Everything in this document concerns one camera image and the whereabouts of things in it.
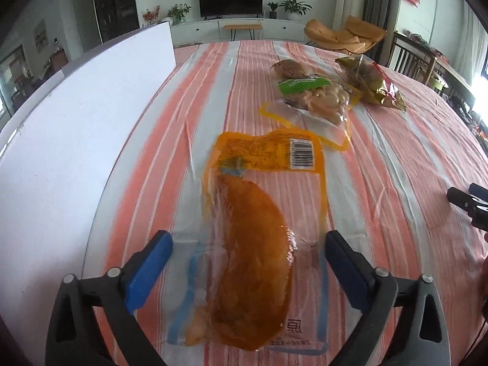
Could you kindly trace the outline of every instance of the black flat screen tv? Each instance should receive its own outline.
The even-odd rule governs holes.
[[[200,0],[201,17],[262,13],[263,0]]]

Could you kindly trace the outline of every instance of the vacuum-sealed food package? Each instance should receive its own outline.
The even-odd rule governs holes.
[[[324,169],[312,133],[219,137],[203,176],[208,237],[168,342],[325,351]]]
[[[407,110],[400,90],[378,63],[365,55],[341,57],[336,62],[363,91],[364,101],[401,111]]]
[[[282,60],[271,69],[282,98],[265,103],[260,113],[288,128],[308,130],[336,150],[347,149],[347,111],[362,93],[330,75],[314,74],[313,68],[291,59]]]

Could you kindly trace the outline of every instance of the clear plastic packaging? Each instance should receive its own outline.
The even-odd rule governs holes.
[[[224,133],[203,194],[209,235],[190,261],[168,342],[323,353],[327,285],[319,249],[327,206],[320,140],[300,130]]]
[[[260,113],[287,128],[299,128],[319,136],[329,147],[343,151],[350,143],[347,112],[361,92],[312,68],[291,60],[272,66],[282,98],[265,103]]]
[[[363,91],[363,100],[406,111],[407,107],[402,94],[385,71],[365,55],[357,57],[342,57],[336,62],[346,71],[354,85]]]

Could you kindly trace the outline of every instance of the orange lounge chair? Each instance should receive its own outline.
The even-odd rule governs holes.
[[[344,30],[334,32],[318,20],[312,19],[304,31],[321,48],[349,55],[365,53],[386,37],[385,29],[351,15],[347,18]]]

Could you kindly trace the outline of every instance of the striped tablecloth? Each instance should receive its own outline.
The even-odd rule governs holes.
[[[179,238],[202,222],[201,176],[223,131],[264,135],[278,124],[259,115],[276,98],[269,68],[293,58],[340,72],[336,53],[286,42],[241,41],[175,50],[177,68],[162,84],[128,139],[109,178],[94,220],[84,277],[123,265],[159,229]],[[488,160],[456,114],[419,82],[388,72],[408,105],[406,113],[373,105],[350,113],[352,145],[324,149],[328,225],[373,264],[395,276],[434,276],[450,333],[452,364],[458,364],[481,323],[479,277],[487,248],[463,211],[446,200],[456,186],[488,186]],[[181,271],[186,279],[187,271]],[[172,365],[326,365],[360,315],[334,278],[329,279],[328,343],[320,357],[261,350],[245,352],[217,343],[191,348],[164,342],[164,274],[136,314],[146,335]],[[373,361],[392,337],[395,311]],[[101,316],[110,352],[123,356]]]

